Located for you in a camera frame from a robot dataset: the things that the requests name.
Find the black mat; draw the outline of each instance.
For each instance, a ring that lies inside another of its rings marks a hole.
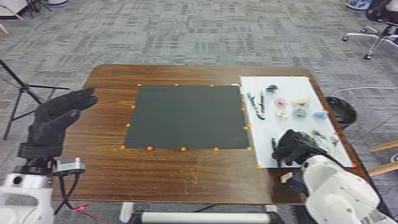
[[[135,102],[126,148],[249,147],[238,87],[144,86]]]

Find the gray carpet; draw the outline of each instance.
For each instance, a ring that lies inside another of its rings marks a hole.
[[[46,10],[35,19],[0,21],[0,57],[25,81],[82,87],[99,64],[190,64],[300,66],[313,71],[325,94],[353,86],[396,86],[398,50],[384,46],[371,61],[362,60],[371,40],[341,42],[345,32],[375,25],[345,8],[343,0],[80,0]],[[396,91],[343,92],[359,111],[346,129],[350,141],[398,113]],[[0,130],[11,114],[16,89],[0,80]],[[21,111],[34,108],[25,98]],[[21,160],[14,157],[27,137],[32,117],[19,120],[11,139],[0,141],[0,176]],[[369,153],[369,147],[398,139],[398,116],[353,144],[368,168],[387,163],[396,149]],[[373,178],[394,215],[398,215],[396,171]],[[89,211],[117,223],[121,203],[91,203]],[[138,205],[151,211],[192,211],[201,205]],[[261,206],[220,206],[217,211],[261,212]],[[286,222],[295,223],[288,206]],[[64,210],[57,223],[91,223]]]

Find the white paper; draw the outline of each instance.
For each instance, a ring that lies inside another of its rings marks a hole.
[[[266,87],[277,85],[275,93],[266,92]],[[313,90],[307,77],[242,77],[242,94],[245,97],[245,108],[249,114],[249,124],[250,124],[250,136],[252,136],[252,147],[256,150],[258,164],[265,168],[275,168],[277,162],[272,159],[272,138],[275,142],[288,129],[306,132],[316,140],[320,148],[329,152],[330,156],[341,162],[343,166],[352,167],[350,157],[345,151],[345,147],[339,141],[339,137],[334,134],[336,130],[329,118],[320,119],[313,116],[314,112],[323,111],[318,96]],[[259,107],[259,93],[265,93],[265,120],[256,116],[254,107],[250,104],[250,99],[247,93],[256,97],[256,106]],[[309,103],[300,106],[293,103],[297,97],[309,97]],[[286,100],[286,107],[277,106],[275,99],[282,98]],[[302,108],[307,112],[306,118],[297,118],[293,116],[293,110]],[[288,114],[288,118],[277,117],[277,112]]]

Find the wooden table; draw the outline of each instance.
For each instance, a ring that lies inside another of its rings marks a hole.
[[[297,204],[302,196],[281,185],[291,169],[256,169],[256,152],[242,150],[121,150],[137,85],[229,85],[240,76],[307,76],[330,111],[311,72],[302,68],[234,66],[101,65],[85,87],[96,87],[98,105],[83,112],[67,131],[64,158],[80,157],[87,172],[73,200]],[[357,167],[352,172],[368,179],[366,171],[337,129]]]

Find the marker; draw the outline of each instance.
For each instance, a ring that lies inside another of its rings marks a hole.
[[[263,91],[259,93],[259,101],[261,101],[261,103],[259,103],[261,113],[265,114],[265,93],[263,93]]]
[[[265,118],[263,118],[263,116],[261,116],[261,114],[259,114],[259,112],[258,112],[258,106],[256,106],[256,102],[254,102],[254,96],[250,96],[250,93],[247,93],[247,98],[249,98],[249,100],[250,100],[250,104],[252,104],[252,108],[254,108],[256,116],[258,116],[259,120],[265,120]]]

